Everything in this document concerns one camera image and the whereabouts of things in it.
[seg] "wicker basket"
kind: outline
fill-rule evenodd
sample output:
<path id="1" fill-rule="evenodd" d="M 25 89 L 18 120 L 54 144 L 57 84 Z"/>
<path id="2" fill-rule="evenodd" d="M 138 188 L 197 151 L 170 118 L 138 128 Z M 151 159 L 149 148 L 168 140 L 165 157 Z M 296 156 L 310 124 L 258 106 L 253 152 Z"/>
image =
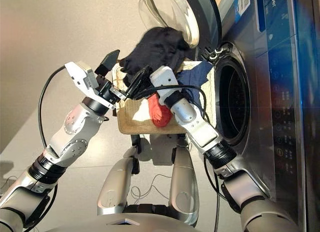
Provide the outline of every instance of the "wicker basket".
<path id="1" fill-rule="evenodd" d="M 200 62 L 183 62 L 180 71 L 192 69 Z M 116 64 L 112 69 L 112 82 L 113 85 L 121 90 L 126 90 L 127 87 L 123 83 L 125 73 L 120 71 L 121 67 Z M 212 94 L 214 95 L 214 87 L 212 86 L 213 71 L 208 74 L 208 82 L 202 86 L 207 98 L 207 113 L 211 121 L 215 121 L 212 113 Z M 146 99 L 131 100 L 127 99 L 125 102 L 120 101 L 116 105 L 116 114 L 118 120 L 119 131 L 123 134 L 177 134 L 185 133 L 185 129 L 180 127 L 174 117 L 171 119 L 166 127 L 158 128 L 151 121 L 149 115 L 148 101 Z"/>

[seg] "wire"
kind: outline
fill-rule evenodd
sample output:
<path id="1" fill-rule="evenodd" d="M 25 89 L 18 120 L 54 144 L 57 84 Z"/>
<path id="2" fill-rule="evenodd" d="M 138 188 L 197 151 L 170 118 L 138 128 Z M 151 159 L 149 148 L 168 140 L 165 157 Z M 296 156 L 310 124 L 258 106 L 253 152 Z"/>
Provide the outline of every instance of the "wire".
<path id="1" fill-rule="evenodd" d="M 206 172 L 206 176 L 208 177 L 208 180 L 209 180 L 212 188 L 215 190 L 215 192 L 216 192 L 221 198 L 223 198 L 225 201 L 227 201 L 226 197 L 224 197 L 224 196 L 220 193 L 219 187 L 216 187 L 216 186 L 214 185 L 213 181 L 211 180 L 211 177 L 210 177 L 210 174 L 209 174 L 208 168 L 207 168 L 207 159 L 206 159 L 205 157 L 203 158 L 203 164 L 204 164 L 204 170 L 205 170 L 205 172 Z"/>
<path id="2" fill-rule="evenodd" d="M 31 231 L 46 216 L 46 214 L 49 212 L 49 210 L 51 209 L 51 207 L 52 207 L 52 205 L 53 205 L 53 203 L 54 203 L 54 201 L 56 199 L 57 191 L 58 191 L 58 184 L 56 184 L 55 187 L 54 187 L 53 196 L 52 196 L 52 199 L 51 199 L 51 202 L 50 202 L 48 208 L 45 210 L 45 212 L 43 212 L 43 214 L 40 216 L 40 218 L 37 220 L 37 222 L 35 222 L 33 226 L 31 226 L 30 228 L 26 229 L 24 232 Z"/>
<path id="3" fill-rule="evenodd" d="M 166 199 L 169 200 L 169 198 L 168 198 L 167 196 L 165 196 L 163 193 L 161 193 L 161 192 L 158 190 L 158 188 L 154 185 L 154 181 L 155 181 L 155 179 L 156 179 L 158 176 L 162 176 L 162 177 L 166 177 L 166 178 L 171 178 L 171 176 L 166 176 L 166 175 L 163 175 L 163 174 L 160 174 L 160 173 L 157 174 L 157 175 L 153 178 L 153 180 L 152 180 L 152 182 L 151 182 L 151 185 L 150 185 L 150 188 L 149 188 L 149 189 L 147 190 L 147 192 L 145 192 L 144 194 L 141 194 L 141 190 L 139 189 L 139 187 L 133 186 L 133 187 L 131 188 L 131 190 L 130 190 L 130 193 L 131 193 L 131 196 L 135 199 L 134 204 L 137 204 L 137 203 L 139 202 L 139 200 L 147 197 L 147 196 L 150 194 L 152 188 L 155 188 L 156 191 L 157 191 L 162 197 L 164 197 L 164 198 L 166 198 Z M 135 194 L 135 193 L 134 193 L 134 191 L 133 191 L 134 188 L 136 188 L 136 189 L 138 190 L 138 194 Z"/>
<path id="4" fill-rule="evenodd" d="M 191 88 L 191 89 L 199 90 L 199 92 L 203 96 L 203 116 L 204 116 L 204 114 L 206 113 L 206 109 L 207 109 L 207 97 L 206 97 L 206 94 L 200 87 L 193 86 L 193 85 L 165 85 L 165 86 L 160 86 L 160 87 L 149 88 L 149 89 L 146 89 L 144 91 L 141 91 L 141 92 L 137 93 L 134 96 L 134 99 L 138 100 L 138 99 L 141 99 L 143 97 L 147 97 L 147 96 L 155 93 L 158 90 L 170 89 L 170 88 Z"/>
<path id="5" fill-rule="evenodd" d="M 42 140 L 42 144 L 43 146 L 46 148 L 47 146 L 47 143 L 46 143 L 46 139 L 45 139 L 45 135 L 44 135 L 44 131 L 43 131 L 43 127 L 42 127 L 42 116 L 41 116 L 41 108 L 42 108 L 42 101 L 44 99 L 44 95 L 45 95 L 45 92 L 47 90 L 47 87 L 49 85 L 49 83 L 51 82 L 52 78 L 54 78 L 54 76 L 62 71 L 63 69 L 65 68 L 65 66 L 62 66 L 60 68 L 58 68 L 57 70 L 55 70 L 51 75 L 50 77 L 48 78 L 48 80 L 46 81 L 42 91 L 41 91 L 41 94 L 40 94 L 40 98 L 39 98 L 39 103 L 38 103 L 38 123 L 39 123 L 39 132 L 40 132 L 40 136 L 41 136 L 41 140 Z"/>
<path id="6" fill-rule="evenodd" d="M 9 179 L 10 178 L 15 178 L 15 179 L 18 179 L 16 176 L 12 175 L 12 176 L 9 176 L 6 181 L 4 182 L 4 184 L 2 185 L 2 187 L 0 189 L 3 189 L 5 187 L 5 185 L 9 182 Z"/>
<path id="7" fill-rule="evenodd" d="M 62 66 L 62 67 L 58 68 L 57 70 L 55 70 L 50 75 L 50 77 L 48 78 L 48 80 L 44 84 L 44 87 L 43 87 L 43 89 L 41 91 L 40 98 L 39 98 L 39 103 L 38 103 L 38 123 L 39 123 L 39 132 L 40 132 L 40 136 L 41 136 L 41 140 L 42 140 L 42 144 L 43 144 L 44 148 L 47 147 L 47 142 L 46 142 L 46 138 L 44 137 L 45 135 L 44 135 L 43 127 L 42 127 L 42 115 L 41 115 L 42 101 L 44 99 L 45 92 L 46 92 L 47 87 L 48 87 L 49 83 L 51 82 L 52 78 L 54 78 L 54 76 L 58 72 L 62 71 L 63 69 L 65 69 L 65 66 Z M 48 205 L 47 209 L 43 212 L 43 214 L 40 216 L 40 218 L 34 223 L 34 225 L 31 226 L 30 228 L 26 229 L 24 232 L 31 231 L 46 216 L 46 214 L 49 212 L 49 210 L 51 209 L 51 207 L 52 207 L 52 205 L 53 205 L 53 203 L 54 203 L 54 201 L 56 199 L 57 192 L 58 192 L 58 184 L 56 184 L 55 187 L 54 187 L 53 196 L 52 196 L 52 199 L 51 199 L 50 204 Z"/>
<path id="8" fill-rule="evenodd" d="M 217 232 L 218 231 L 218 223 L 219 223 L 219 213 L 220 213 L 220 191 L 219 191 L 218 176 L 215 172 L 214 172 L 214 179 L 215 179 L 215 185 L 216 185 L 216 189 L 217 189 L 214 232 Z"/>

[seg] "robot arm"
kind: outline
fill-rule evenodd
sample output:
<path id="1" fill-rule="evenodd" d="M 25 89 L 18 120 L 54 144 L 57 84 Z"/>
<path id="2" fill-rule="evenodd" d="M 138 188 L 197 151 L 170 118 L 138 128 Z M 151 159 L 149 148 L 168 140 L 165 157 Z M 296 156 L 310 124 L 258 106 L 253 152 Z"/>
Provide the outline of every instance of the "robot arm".
<path id="1" fill-rule="evenodd" d="M 178 84 L 171 68 L 163 66 L 150 80 L 155 87 Z M 244 231 L 298 231 L 289 215 L 270 200 L 268 188 L 250 165 L 202 118 L 197 106 L 190 104 L 178 89 L 158 93 L 160 104 L 170 108 L 177 123 L 186 129 L 190 140 L 224 180 L 222 190 L 231 207 L 241 213 Z"/>
<path id="2" fill-rule="evenodd" d="M 66 116 L 61 129 L 43 153 L 29 166 L 0 199 L 1 231 L 22 231 L 33 226 L 43 213 L 48 193 L 58 179 L 87 149 L 109 108 L 125 95 L 82 62 L 65 64 L 76 86 L 87 95 Z"/>

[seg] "control panel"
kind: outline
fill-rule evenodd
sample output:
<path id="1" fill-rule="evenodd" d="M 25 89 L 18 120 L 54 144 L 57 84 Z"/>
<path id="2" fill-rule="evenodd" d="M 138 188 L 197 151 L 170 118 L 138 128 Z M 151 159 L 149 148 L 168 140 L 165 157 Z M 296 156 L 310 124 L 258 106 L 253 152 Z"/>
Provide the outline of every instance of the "control panel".
<path id="1" fill-rule="evenodd" d="M 298 222 L 294 90 L 297 63 L 292 52 L 295 44 L 292 42 L 287 0 L 263 2 L 270 75 L 276 200 Z"/>

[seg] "black cable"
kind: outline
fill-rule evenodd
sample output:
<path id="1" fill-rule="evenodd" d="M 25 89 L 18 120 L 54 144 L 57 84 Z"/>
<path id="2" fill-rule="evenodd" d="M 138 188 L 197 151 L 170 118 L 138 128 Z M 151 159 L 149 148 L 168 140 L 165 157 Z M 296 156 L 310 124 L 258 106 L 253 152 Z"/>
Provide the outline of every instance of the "black cable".
<path id="1" fill-rule="evenodd" d="M 165 85 L 165 86 L 160 86 L 160 87 L 154 87 L 154 88 L 149 88 L 146 89 L 144 91 L 141 91 L 139 93 L 137 93 L 134 96 L 134 99 L 138 100 L 144 97 L 147 97 L 155 92 L 157 92 L 158 90 L 163 90 L 163 89 L 170 89 L 170 88 L 191 88 L 191 89 L 197 89 L 199 90 L 199 92 L 202 94 L 203 96 L 203 114 L 206 113 L 206 109 L 207 109 L 207 97 L 205 95 L 205 92 L 197 86 L 193 86 L 193 85 Z"/>
<path id="2" fill-rule="evenodd" d="M 219 188 L 217 188 L 217 187 L 214 185 L 213 181 L 211 180 L 211 177 L 210 177 L 210 174 L 209 174 L 208 168 L 207 168 L 207 159 L 206 159 L 206 158 L 203 158 L 203 164 L 204 164 L 204 170 L 205 170 L 205 172 L 206 172 L 206 176 L 208 177 L 209 183 L 211 184 L 212 188 L 215 190 L 215 192 L 216 192 L 221 198 L 223 198 L 225 201 L 227 201 L 226 197 L 224 197 L 224 196 L 220 193 Z"/>
<path id="3" fill-rule="evenodd" d="M 48 80 L 46 81 L 41 94 L 40 94 L 40 98 L 39 98 L 39 103 L 38 103 L 38 123 L 39 123 L 39 132 L 40 132 L 40 136 L 41 136 L 41 140 L 42 140 L 42 144 L 43 146 L 46 148 L 47 143 L 46 143 L 46 139 L 45 139 L 45 135 L 44 135 L 44 131 L 43 131 L 43 127 L 42 127 L 42 117 L 41 117 L 41 108 L 42 108 L 42 100 L 44 99 L 44 95 L 45 92 L 47 90 L 47 87 L 49 85 L 49 83 L 51 82 L 52 78 L 60 71 L 62 71 L 65 68 L 65 66 L 62 66 L 60 68 L 58 68 L 57 70 L 55 70 L 50 77 L 48 78 Z"/>
<path id="4" fill-rule="evenodd" d="M 218 223 L 219 223 L 219 212 L 220 212 L 220 191 L 219 191 L 218 176 L 215 172 L 214 172 L 214 179 L 215 179 L 215 185 L 216 185 L 216 189 L 217 189 L 214 232 L 217 232 L 218 231 Z"/>
<path id="5" fill-rule="evenodd" d="M 55 70 L 50 75 L 50 77 L 46 81 L 46 83 L 45 83 L 45 85 L 44 85 L 44 87 L 43 87 L 43 89 L 41 91 L 40 98 L 39 98 L 39 103 L 38 103 L 38 123 L 39 123 L 39 132 L 40 132 L 40 136 L 41 136 L 41 140 L 42 140 L 42 144 L 43 144 L 44 148 L 47 147 L 47 143 L 46 143 L 46 139 L 44 137 L 45 135 L 44 135 L 43 127 L 42 127 L 42 116 L 41 116 L 42 101 L 44 99 L 45 92 L 46 92 L 47 87 L 48 87 L 49 83 L 51 82 L 52 78 L 54 78 L 54 76 L 58 72 L 62 71 L 63 69 L 65 69 L 65 66 L 62 66 L 62 67 L 58 68 L 57 70 Z M 49 210 L 51 209 L 51 207 L 52 207 L 52 205 L 53 205 L 53 203 L 54 203 L 54 201 L 56 199 L 57 192 L 58 192 L 58 184 L 56 184 L 55 187 L 54 187 L 53 196 L 52 196 L 52 199 L 51 199 L 50 204 L 47 207 L 47 209 L 43 212 L 43 214 L 40 216 L 40 218 L 34 223 L 34 225 L 31 226 L 30 228 L 26 229 L 24 232 L 31 231 L 46 216 L 46 214 L 49 212 Z"/>
<path id="6" fill-rule="evenodd" d="M 51 207 L 56 199 L 57 191 L 58 191 L 58 184 L 56 184 L 54 187 L 53 196 L 52 196 L 52 199 L 51 199 L 51 202 L 50 202 L 48 208 L 45 210 L 45 212 L 43 212 L 43 214 L 40 216 L 40 218 L 37 220 L 37 222 L 34 223 L 34 225 L 32 225 L 30 228 L 26 229 L 24 232 L 29 232 L 31 229 L 36 227 L 37 224 L 40 223 L 40 221 L 46 216 L 46 214 L 49 212 L 49 210 L 51 209 Z"/>

